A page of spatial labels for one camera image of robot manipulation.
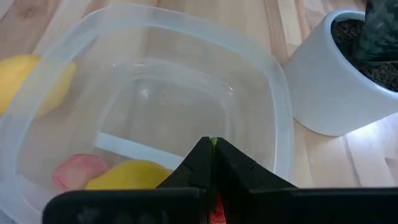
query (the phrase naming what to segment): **white strip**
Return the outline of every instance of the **white strip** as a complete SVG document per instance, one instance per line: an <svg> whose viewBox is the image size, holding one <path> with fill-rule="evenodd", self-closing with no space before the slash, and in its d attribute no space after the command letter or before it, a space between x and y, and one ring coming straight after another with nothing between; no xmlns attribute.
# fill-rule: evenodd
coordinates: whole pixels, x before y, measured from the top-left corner
<svg viewBox="0 0 398 224"><path fill-rule="evenodd" d="M105 133L97 135L95 146L132 159L156 162L171 170L175 170L184 160L181 156Z"/></svg>

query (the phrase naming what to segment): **soil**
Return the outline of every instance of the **soil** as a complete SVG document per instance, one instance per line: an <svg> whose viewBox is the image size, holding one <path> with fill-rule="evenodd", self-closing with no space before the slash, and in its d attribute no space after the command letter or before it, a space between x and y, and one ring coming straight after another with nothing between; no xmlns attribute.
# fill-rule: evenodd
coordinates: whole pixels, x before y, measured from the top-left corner
<svg viewBox="0 0 398 224"><path fill-rule="evenodd" d="M398 62L359 62L352 57L353 42L363 25L363 21L355 19L333 22L331 24L333 40L344 57L365 77L388 90L398 92Z"/></svg>

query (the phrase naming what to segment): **red object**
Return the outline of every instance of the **red object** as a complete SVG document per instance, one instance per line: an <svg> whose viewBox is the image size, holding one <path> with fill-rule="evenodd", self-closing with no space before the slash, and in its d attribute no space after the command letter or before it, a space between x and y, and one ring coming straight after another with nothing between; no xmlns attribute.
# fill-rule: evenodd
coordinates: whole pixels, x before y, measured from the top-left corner
<svg viewBox="0 0 398 224"><path fill-rule="evenodd" d="M82 190L91 179L108 170L109 165L96 155L75 154L57 168L52 176L52 182L61 193Z"/></svg>
<svg viewBox="0 0 398 224"><path fill-rule="evenodd" d="M210 223L211 224L226 224L224 208L223 208L223 204L221 203L220 197L217 197L216 212L211 213Z"/></svg>

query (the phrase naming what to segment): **white pot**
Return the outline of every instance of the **white pot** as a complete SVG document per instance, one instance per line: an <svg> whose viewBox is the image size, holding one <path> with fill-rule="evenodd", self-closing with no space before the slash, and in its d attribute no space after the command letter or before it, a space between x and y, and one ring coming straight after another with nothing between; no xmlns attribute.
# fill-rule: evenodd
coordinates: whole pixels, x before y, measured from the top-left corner
<svg viewBox="0 0 398 224"><path fill-rule="evenodd" d="M334 11L283 66L294 117L308 129L341 136L398 111L398 93L362 75L344 58L331 23L364 20L361 11Z"/></svg>

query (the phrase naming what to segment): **dark plant leaf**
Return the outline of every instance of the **dark plant leaf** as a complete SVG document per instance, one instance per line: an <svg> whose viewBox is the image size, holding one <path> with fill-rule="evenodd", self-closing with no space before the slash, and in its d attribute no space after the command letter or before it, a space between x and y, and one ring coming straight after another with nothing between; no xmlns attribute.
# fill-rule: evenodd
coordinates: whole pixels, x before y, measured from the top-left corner
<svg viewBox="0 0 398 224"><path fill-rule="evenodd" d="M362 62L398 61L398 0L368 0L353 57Z"/></svg>

